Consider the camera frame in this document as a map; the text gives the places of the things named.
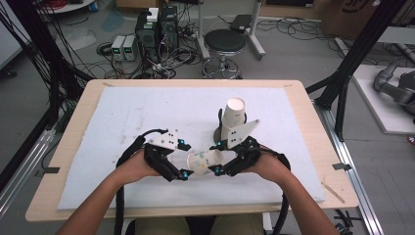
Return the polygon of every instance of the concrete floor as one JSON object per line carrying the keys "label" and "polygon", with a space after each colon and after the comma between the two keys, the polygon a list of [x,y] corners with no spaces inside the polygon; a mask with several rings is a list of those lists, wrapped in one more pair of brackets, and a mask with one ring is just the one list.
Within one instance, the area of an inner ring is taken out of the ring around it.
{"label": "concrete floor", "polygon": [[[88,19],[84,23],[73,26],[92,29],[97,37],[94,44],[76,51],[85,64],[103,60],[95,53],[99,44],[112,41],[114,35],[118,33],[132,33],[134,30],[136,15],[121,14],[115,10],[112,2],[106,1],[99,2],[103,4],[98,13],[81,9],[57,16],[61,24],[72,24]],[[212,0],[206,3],[205,29],[212,25],[213,27],[226,27],[221,19],[215,17],[217,15],[231,22],[235,15],[251,12],[251,1],[237,2],[238,4],[231,4],[228,1],[224,4],[221,1]],[[193,16],[196,16],[194,11],[191,12],[192,19]],[[256,36],[266,52],[266,56],[261,61],[256,58],[250,47],[233,58],[242,69],[244,79],[297,79],[307,87],[331,75],[342,62],[338,52],[330,49],[327,40],[297,40],[288,34],[281,33],[276,28],[267,31],[258,29]],[[382,45],[377,45],[369,56],[377,60],[387,59],[389,61],[396,58],[384,50]],[[373,62],[372,59],[368,59],[365,63],[369,62]],[[0,79],[0,99],[2,100],[0,106],[2,133],[0,136],[0,170],[18,150],[48,107],[48,91],[28,58],[25,55],[19,55],[11,65],[18,72],[18,76]],[[176,69],[177,75],[174,78],[201,78],[201,66],[197,64],[180,67]],[[97,77],[104,77],[106,71],[109,70],[110,68],[105,65],[102,69],[92,69]],[[320,93],[321,91],[314,92],[310,94],[310,98],[316,98]],[[382,132],[353,82],[350,83],[348,90],[344,136],[384,233],[414,234],[415,187],[411,183],[415,176],[414,146],[408,144],[404,135]],[[46,164],[52,155],[53,151],[45,158]],[[39,169],[40,165],[35,168],[16,199],[1,217],[0,234],[53,234],[62,225],[61,221],[31,223],[24,218],[41,180],[41,177],[34,175]],[[360,217],[358,209],[350,209],[349,212],[350,216]],[[334,223],[340,222],[334,219],[336,214],[333,211],[326,211],[326,213],[333,218]],[[272,214],[271,217],[275,221],[276,214]],[[368,234],[361,221],[356,221],[353,225],[351,230],[354,234]],[[112,233],[113,226],[113,220],[105,219],[99,234]],[[283,232],[285,234],[300,233],[291,214]]]}

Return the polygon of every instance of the wooden table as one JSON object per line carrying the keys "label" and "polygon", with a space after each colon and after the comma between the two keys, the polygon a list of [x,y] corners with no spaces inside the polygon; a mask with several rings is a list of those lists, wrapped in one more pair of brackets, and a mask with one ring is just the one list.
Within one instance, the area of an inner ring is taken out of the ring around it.
{"label": "wooden table", "polygon": [[[73,113],[68,127],[50,163],[59,167],[57,174],[45,174],[27,210],[28,221],[67,219],[73,212],[58,211],[57,205],[64,190],[72,158],[82,140],[105,87],[276,87],[284,88],[296,116],[303,140],[321,181],[326,201],[322,209],[355,208],[356,194],[343,170],[334,170],[339,158],[320,122],[302,84],[296,80],[92,80],[88,83]],[[126,209],[126,217],[201,215],[245,212],[275,212],[280,205],[238,205],[215,207],[180,207]],[[115,217],[109,209],[106,217]]]}

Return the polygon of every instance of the human hand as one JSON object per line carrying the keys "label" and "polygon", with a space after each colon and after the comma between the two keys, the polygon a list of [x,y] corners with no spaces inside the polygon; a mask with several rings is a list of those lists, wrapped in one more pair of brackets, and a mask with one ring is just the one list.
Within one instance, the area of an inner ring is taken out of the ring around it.
{"label": "human hand", "polygon": [[111,176],[120,186],[138,181],[146,176],[160,176],[144,160],[144,150],[133,154],[124,164],[117,167]]}
{"label": "human hand", "polygon": [[262,178],[281,184],[285,182],[293,174],[277,159],[277,157],[261,152],[261,155],[253,166],[246,169],[244,172],[257,173]]}

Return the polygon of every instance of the forearm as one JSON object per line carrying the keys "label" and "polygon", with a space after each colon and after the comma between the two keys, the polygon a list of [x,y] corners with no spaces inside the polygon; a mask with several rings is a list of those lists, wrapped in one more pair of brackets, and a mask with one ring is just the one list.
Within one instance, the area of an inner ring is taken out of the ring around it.
{"label": "forearm", "polygon": [[327,215],[311,198],[299,180],[292,175],[279,184],[294,213],[301,234],[339,234]]}
{"label": "forearm", "polygon": [[108,176],[70,216],[57,234],[96,234],[98,227],[122,184]]}

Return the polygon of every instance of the black stool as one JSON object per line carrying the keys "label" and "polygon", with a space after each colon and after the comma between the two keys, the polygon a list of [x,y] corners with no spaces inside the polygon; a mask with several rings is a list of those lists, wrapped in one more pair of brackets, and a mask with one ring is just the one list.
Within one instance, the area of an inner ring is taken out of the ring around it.
{"label": "black stool", "polygon": [[205,47],[218,58],[208,59],[203,66],[205,78],[242,78],[238,65],[226,57],[241,53],[245,47],[242,34],[228,30],[217,29],[205,35]]}

